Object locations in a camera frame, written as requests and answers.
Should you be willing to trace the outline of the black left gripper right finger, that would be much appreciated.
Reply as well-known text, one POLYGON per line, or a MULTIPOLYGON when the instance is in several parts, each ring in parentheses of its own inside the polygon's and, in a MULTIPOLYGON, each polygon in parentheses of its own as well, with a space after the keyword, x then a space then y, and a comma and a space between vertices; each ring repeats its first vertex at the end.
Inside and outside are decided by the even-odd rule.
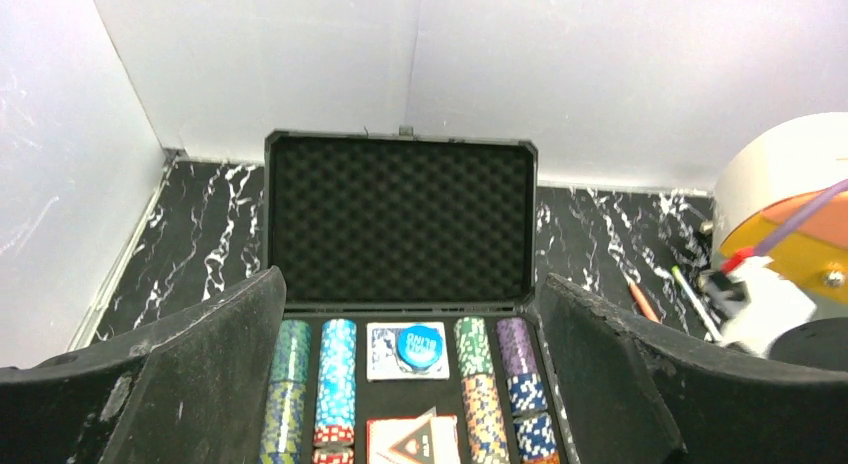
POLYGON ((847 376, 728 350, 551 274, 541 330, 584 463, 843 463, 847 376))

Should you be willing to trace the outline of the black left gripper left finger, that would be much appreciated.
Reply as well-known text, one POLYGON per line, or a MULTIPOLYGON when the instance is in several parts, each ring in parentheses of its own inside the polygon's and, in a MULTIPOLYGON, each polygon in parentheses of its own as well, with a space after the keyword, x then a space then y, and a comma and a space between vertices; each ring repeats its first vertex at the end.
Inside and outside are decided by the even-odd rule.
POLYGON ((5 463, 254 463, 286 284, 264 270, 35 367, 1 371, 5 463))

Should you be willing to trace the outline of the red poker card deck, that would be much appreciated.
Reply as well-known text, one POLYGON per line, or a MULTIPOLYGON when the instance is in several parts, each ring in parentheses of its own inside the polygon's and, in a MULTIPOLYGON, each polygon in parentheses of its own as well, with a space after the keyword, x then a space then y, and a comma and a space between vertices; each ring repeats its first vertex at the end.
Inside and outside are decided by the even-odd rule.
POLYGON ((367 463, 392 463, 382 452, 386 450, 415 418, 376 419, 367 422, 367 463))

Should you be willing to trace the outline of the blue poker card deck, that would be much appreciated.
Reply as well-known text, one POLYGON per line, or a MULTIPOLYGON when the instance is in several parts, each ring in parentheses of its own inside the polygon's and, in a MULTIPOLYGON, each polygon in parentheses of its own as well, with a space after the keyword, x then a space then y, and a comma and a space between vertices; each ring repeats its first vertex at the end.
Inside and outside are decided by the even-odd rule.
POLYGON ((447 380, 450 366, 443 323, 439 322, 372 322, 367 325, 366 375, 369 381, 389 380, 447 380), (416 371, 404 364, 397 355, 396 344, 399 332, 413 325, 425 325, 437 329, 444 339, 441 359, 431 368, 416 371))

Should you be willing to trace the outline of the blue dealer button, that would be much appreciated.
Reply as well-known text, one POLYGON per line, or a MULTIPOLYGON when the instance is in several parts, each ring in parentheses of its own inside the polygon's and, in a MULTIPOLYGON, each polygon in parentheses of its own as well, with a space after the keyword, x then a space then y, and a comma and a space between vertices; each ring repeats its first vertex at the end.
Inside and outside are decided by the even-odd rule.
POLYGON ((436 364, 443 355, 444 339, 437 329, 417 324, 402 329, 397 337, 396 350, 400 360, 416 371, 436 364))

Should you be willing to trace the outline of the red triangle card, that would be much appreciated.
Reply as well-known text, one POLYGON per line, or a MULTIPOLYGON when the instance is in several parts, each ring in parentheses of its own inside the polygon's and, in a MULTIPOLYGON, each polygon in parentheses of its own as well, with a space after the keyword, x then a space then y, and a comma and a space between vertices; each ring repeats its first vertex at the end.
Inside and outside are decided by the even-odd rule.
POLYGON ((435 407, 406 424, 383 456, 392 463, 459 464, 455 415, 440 415, 435 407))

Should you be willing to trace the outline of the black poker set case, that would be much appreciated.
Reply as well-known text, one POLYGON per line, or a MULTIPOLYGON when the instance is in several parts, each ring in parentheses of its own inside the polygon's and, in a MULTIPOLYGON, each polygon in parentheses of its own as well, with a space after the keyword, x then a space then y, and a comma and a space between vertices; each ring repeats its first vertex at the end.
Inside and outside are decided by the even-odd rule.
POLYGON ((356 331, 355 441, 318 463, 367 463, 367 422, 417 418, 435 407, 455 415, 460 463, 470 456, 454 325, 482 317, 490 344, 508 463, 521 461, 496 334, 499 320, 528 325, 553 420, 560 463, 565 442, 544 360, 535 296, 537 151, 527 140, 271 132, 264 144, 262 262, 287 287, 284 320, 311 328, 299 463, 315 463, 315 402, 322 325, 348 319, 356 331), (444 324, 447 380, 369 381, 367 325, 444 324))

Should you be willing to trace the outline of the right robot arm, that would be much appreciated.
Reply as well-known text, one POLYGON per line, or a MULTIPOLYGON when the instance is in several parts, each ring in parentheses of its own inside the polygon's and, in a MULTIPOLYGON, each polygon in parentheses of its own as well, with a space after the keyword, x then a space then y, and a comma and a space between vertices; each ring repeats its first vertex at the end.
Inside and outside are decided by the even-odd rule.
POLYGON ((768 358, 788 364, 847 371, 847 318, 811 321, 779 336, 768 358))

